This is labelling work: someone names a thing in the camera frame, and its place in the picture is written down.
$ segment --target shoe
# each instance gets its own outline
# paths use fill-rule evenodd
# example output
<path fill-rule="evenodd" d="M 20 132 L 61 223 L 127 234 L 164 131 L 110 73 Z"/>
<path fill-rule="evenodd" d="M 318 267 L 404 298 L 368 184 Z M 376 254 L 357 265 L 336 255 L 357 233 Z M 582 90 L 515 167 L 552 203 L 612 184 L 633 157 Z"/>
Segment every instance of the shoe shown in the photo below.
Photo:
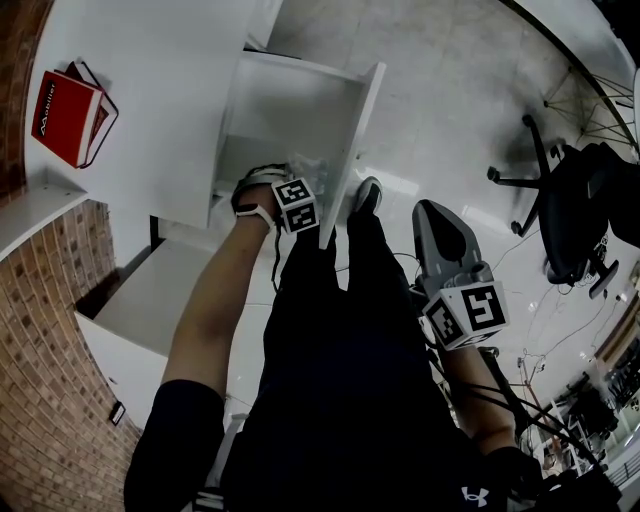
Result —
<path fill-rule="evenodd" d="M 353 203 L 353 211 L 372 214 L 376 213 L 381 201 L 382 183 L 380 183 L 378 178 L 369 176 L 360 184 L 360 187 L 358 187 L 356 200 Z"/>

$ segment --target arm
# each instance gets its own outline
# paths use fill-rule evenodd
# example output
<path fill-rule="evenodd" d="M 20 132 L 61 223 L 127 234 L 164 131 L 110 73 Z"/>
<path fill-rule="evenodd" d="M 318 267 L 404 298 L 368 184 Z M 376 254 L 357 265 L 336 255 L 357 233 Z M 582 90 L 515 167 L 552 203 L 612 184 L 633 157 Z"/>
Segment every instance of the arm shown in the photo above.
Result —
<path fill-rule="evenodd" d="M 248 190 L 240 200 L 247 203 L 275 213 L 268 187 Z M 127 511 L 182 510 L 204 484 L 224 436 L 231 341 L 267 233 L 259 217 L 238 219 L 198 278 L 127 472 Z"/>
<path fill-rule="evenodd" d="M 440 359 L 447 375 L 469 384 L 497 388 L 498 385 L 475 347 L 466 347 L 451 352 L 441 351 Z M 474 389 L 494 400 L 507 403 L 502 394 Z M 473 439 L 482 453 L 489 453 L 506 447 L 516 447 L 515 419 L 513 414 L 500 406 L 452 390 L 453 405 L 458 415 L 460 427 Z"/>
<path fill-rule="evenodd" d="M 240 204 L 257 203 L 272 217 L 277 206 L 268 186 L 248 190 Z M 221 397 L 227 387 L 231 341 L 249 290 L 253 267 L 269 228 L 260 217 L 236 220 L 231 234 L 198 278 L 178 323 L 162 382 L 191 380 Z"/>

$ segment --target black pants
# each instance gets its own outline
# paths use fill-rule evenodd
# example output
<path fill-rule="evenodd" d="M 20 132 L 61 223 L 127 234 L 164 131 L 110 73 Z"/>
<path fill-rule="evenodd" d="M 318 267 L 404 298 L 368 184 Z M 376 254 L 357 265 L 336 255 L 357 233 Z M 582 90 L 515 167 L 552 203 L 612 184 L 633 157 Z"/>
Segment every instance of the black pants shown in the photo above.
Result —
<path fill-rule="evenodd" d="M 424 335 L 409 284 L 387 246 L 380 219 L 370 213 L 353 213 L 347 232 L 347 292 L 338 287 L 335 231 L 326 250 L 318 248 L 319 229 L 298 234 L 264 333 L 261 386 L 293 345 L 322 342 L 344 336 L 348 330 L 355 329 L 355 335 L 375 331 L 409 350 L 424 352 Z"/>

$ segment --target forearm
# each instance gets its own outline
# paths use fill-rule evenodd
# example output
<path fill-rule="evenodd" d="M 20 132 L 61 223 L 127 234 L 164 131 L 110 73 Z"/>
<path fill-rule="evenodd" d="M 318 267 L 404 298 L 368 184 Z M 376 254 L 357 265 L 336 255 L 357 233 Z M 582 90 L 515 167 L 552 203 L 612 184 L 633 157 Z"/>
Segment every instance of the forearm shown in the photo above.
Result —
<path fill-rule="evenodd" d="M 498 385 L 475 347 L 451 352 L 441 351 L 440 359 L 445 374 L 457 381 L 498 388 Z M 502 394 L 473 389 L 474 393 L 507 403 Z M 452 386 L 452 399 L 460 427 L 476 441 L 483 453 L 490 453 L 515 444 L 515 419 L 513 414 L 495 404 L 475 398 L 463 389 Z"/>
<path fill-rule="evenodd" d="M 231 342 L 268 231 L 259 217 L 236 221 L 191 292 L 173 336 L 163 382 L 191 380 L 224 397 Z"/>
<path fill-rule="evenodd" d="M 188 329 L 207 339 L 231 338 L 247 299 L 251 274 L 269 230 L 260 217 L 236 221 L 191 293 L 176 334 Z"/>

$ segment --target book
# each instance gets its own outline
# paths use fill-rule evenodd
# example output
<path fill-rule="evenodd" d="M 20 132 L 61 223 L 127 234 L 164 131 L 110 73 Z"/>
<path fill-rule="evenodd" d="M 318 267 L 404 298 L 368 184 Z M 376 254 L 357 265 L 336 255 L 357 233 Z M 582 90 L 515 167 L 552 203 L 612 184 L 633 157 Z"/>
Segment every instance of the book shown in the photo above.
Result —
<path fill-rule="evenodd" d="M 31 135 L 69 165 L 83 166 L 103 95 L 99 87 L 45 71 Z"/>
<path fill-rule="evenodd" d="M 83 166 L 86 167 L 91 165 L 95 159 L 98 150 L 102 147 L 104 139 L 107 137 L 111 127 L 118 118 L 119 112 L 107 92 L 100 85 L 100 82 L 98 82 L 98 79 L 89 69 L 89 66 L 87 66 L 87 63 L 82 59 L 78 59 L 76 62 L 69 64 L 63 74 L 73 78 L 74 80 L 81 80 L 89 85 L 98 87 L 104 93 L 102 101 L 100 102 L 100 109 L 98 110 L 98 115 L 96 116 L 96 121 L 91 132 L 87 163 Z"/>

